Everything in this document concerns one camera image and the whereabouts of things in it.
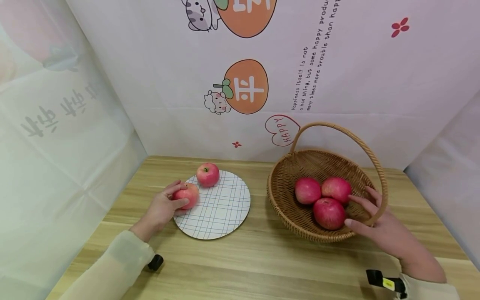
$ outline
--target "apple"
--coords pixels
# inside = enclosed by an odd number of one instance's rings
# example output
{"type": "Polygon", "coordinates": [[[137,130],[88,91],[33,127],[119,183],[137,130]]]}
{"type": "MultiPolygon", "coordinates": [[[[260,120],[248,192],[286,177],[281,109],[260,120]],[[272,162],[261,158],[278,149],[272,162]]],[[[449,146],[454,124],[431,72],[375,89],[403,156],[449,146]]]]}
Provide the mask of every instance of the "apple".
{"type": "Polygon", "coordinates": [[[198,188],[196,185],[186,182],[185,185],[187,186],[186,190],[178,190],[172,195],[172,200],[178,200],[182,198],[187,198],[190,202],[187,205],[181,207],[181,209],[190,209],[197,204],[198,201],[198,188]]]}
{"type": "Polygon", "coordinates": [[[220,178],[220,170],[215,164],[205,163],[197,169],[198,183],[206,188],[216,185],[220,178]]]}
{"type": "Polygon", "coordinates": [[[332,198],[322,198],[315,202],[313,216],[320,226],[328,230],[342,228],[343,222],[347,218],[342,204],[332,198]]]}
{"type": "Polygon", "coordinates": [[[343,206],[347,205],[350,201],[348,195],[351,193],[352,187],[345,179],[330,177],[322,183],[322,196],[334,198],[343,206]]]}
{"type": "Polygon", "coordinates": [[[300,178],[295,183],[295,197],[302,204],[313,204],[322,197],[322,188],[314,178],[300,178]]]}

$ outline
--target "woven basket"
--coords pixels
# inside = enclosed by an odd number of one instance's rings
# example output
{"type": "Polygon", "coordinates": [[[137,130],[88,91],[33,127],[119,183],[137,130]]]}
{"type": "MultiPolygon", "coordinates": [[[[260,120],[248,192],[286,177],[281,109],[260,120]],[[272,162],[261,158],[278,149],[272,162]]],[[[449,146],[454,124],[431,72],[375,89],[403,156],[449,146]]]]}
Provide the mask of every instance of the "woven basket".
{"type": "Polygon", "coordinates": [[[377,170],[382,184],[382,205],[378,212],[371,216],[360,204],[350,201],[346,207],[349,218],[371,226],[384,213],[388,204],[388,190],[385,173],[370,148],[349,130],[327,122],[314,122],[303,126],[295,136],[290,152],[283,156],[268,176],[267,193],[270,203],[283,224],[302,238],[315,242],[336,242],[355,235],[343,226],[339,230],[327,230],[315,221],[311,205],[300,204],[295,199],[295,182],[302,177],[313,177],[322,183],[328,177],[341,177],[352,186],[352,194],[375,203],[365,191],[365,186],[375,189],[372,181],[361,168],[349,159],[338,154],[321,150],[307,149],[295,151],[300,135],[312,126],[326,126],[336,129],[354,140],[368,155],[377,170]]]}

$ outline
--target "hand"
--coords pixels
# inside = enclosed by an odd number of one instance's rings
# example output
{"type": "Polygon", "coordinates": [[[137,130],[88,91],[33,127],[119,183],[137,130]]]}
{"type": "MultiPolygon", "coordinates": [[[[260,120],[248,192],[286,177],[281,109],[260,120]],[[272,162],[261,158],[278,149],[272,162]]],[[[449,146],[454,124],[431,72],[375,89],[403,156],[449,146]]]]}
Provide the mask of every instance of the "hand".
{"type": "MultiPolygon", "coordinates": [[[[360,204],[370,215],[375,215],[382,204],[382,195],[365,187],[376,200],[375,206],[367,199],[350,195],[350,200],[360,204]]],[[[353,232],[371,239],[385,253],[400,260],[402,273],[412,278],[430,282],[445,283],[445,272],[435,257],[387,208],[373,227],[347,219],[345,225],[353,232]]]]}
{"type": "Polygon", "coordinates": [[[189,200],[186,198],[171,200],[174,192],[185,189],[187,187],[180,180],[169,184],[162,192],[154,196],[145,215],[130,228],[130,231],[144,242],[148,242],[156,232],[165,227],[173,216],[185,214],[187,211],[180,208],[188,204],[189,200]]]}

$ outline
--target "wooden table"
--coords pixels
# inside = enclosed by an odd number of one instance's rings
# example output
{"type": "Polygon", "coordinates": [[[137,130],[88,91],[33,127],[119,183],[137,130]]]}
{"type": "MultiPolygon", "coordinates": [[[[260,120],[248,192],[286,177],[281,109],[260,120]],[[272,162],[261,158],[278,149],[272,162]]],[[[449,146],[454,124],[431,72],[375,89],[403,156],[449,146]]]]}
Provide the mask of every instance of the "wooden table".
{"type": "MultiPolygon", "coordinates": [[[[151,156],[84,245],[47,300],[58,299],[123,230],[147,209],[154,193],[195,174],[200,159],[151,156]]],[[[165,258],[157,273],[142,272],[124,299],[391,299],[371,287],[366,269],[397,276],[398,261],[363,237],[315,244],[287,230],[266,197],[271,163],[213,161],[248,185],[252,205],[238,230],[218,240],[195,240],[172,221],[150,244],[165,258]]],[[[366,169],[377,187],[374,170],[366,169]]],[[[462,299],[480,299],[480,274],[401,171],[386,170],[394,214],[437,257],[462,299]]]]}

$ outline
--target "red apple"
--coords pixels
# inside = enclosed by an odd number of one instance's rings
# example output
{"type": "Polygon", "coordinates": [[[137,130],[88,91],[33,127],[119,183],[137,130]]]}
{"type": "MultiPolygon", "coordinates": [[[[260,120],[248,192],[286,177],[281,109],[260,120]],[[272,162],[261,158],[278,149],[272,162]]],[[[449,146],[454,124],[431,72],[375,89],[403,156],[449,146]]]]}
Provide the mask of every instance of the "red apple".
{"type": "Polygon", "coordinates": [[[322,184],[322,196],[338,200],[343,206],[347,205],[350,199],[348,195],[352,193],[350,183],[345,179],[330,177],[322,184]]]}
{"type": "Polygon", "coordinates": [[[315,202],[313,215],[317,223],[328,230],[342,228],[343,222],[347,218],[342,204],[332,198],[322,198],[315,202]]]}
{"type": "Polygon", "coordinates": [[[197,180],[198,183],[206,188],[216,185],[220,178],[220,170],[215,164],[206,163],[198,167],[197,180]]]}
{"type": "Polygon", "coordinates": [[[322,188],[314,178],[300,178],[295,183],[295,196],[302,204],[313,204],[322,197],[322,188]]]}
{"type": "Polygon", "coordinates": [[[199,192],[196,185],[188,182],[186,182],[185,185],[187,186],[187,189],[179,190],[173,193],[172,200],[187,198],[190,202],[188,202],[187,205],[182,206],[181,209],[190,209],[197,204],[199,192]]]}

